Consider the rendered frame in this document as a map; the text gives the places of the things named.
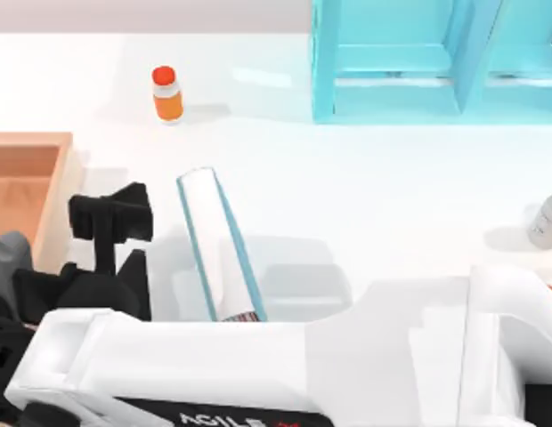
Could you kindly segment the light blue rack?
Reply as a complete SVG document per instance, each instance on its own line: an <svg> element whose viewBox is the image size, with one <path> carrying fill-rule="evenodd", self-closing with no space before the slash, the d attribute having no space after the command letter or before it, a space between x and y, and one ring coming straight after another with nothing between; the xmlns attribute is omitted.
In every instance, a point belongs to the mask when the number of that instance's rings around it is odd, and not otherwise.
<svg viewBox="0 0 552 427"><path fill-rule="evenodd" d="M552 125L552 0L312 0L319 123Z"/></svg>

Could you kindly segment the white book with blue cover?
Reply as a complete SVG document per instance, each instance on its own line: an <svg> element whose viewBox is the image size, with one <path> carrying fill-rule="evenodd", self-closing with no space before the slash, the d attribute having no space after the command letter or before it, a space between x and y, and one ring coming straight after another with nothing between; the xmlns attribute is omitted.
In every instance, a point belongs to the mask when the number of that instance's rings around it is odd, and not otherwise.
<svg viewBox="0 0 552 427"><path fill-rule="evenodd" d="M195 168L176 183L210 318L265 321L246 244L215 170Z"/></svg>

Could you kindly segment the pale grey bottle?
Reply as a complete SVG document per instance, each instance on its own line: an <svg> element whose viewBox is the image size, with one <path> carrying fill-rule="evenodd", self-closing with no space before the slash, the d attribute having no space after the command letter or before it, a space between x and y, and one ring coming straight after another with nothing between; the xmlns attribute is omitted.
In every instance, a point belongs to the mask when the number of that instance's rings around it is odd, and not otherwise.
<svg viewBox="0 0 552 427"><path fill-rule="evenodd" d="M538 248L552 249L552 195L541 205L527 230L527 236Z"/></svg>

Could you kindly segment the orange bottle with red cap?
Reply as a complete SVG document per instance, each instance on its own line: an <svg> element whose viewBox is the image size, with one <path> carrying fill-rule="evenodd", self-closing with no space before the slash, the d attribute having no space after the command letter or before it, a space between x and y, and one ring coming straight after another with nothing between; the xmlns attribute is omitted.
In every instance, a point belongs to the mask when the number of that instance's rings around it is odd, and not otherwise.
<svg viewBox="0 0 552 427"><path fill-rule="evenodd" d="M153 100L158 117L164 122L175 122L183 116L183 95L175 70L166 65L151 72Z"/></svg>

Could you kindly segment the shallow salmon-coloured box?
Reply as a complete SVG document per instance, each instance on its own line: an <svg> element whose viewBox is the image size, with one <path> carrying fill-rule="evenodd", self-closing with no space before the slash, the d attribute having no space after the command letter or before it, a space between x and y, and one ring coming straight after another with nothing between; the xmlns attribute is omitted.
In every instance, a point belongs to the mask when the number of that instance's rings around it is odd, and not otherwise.
<svg viewBox="0 0 552 427"><path fill-rule="evenodd" d="M37 270L56 273L67 260L68 202L83 175L71 133L0 132L0 235L23 234Z"/></svg>

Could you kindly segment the pale grey rounded box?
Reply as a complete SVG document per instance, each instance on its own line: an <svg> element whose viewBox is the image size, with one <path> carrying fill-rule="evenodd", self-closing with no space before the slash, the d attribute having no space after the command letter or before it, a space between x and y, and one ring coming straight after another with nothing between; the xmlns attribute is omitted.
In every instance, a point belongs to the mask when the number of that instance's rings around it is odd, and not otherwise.
<svg viewBox="0 0 552 427"><path fill-rule="evenodd" d="M17 269L33 268L31 246L18 231L0 235L0 295L12 297L12 275Z"/></svg>

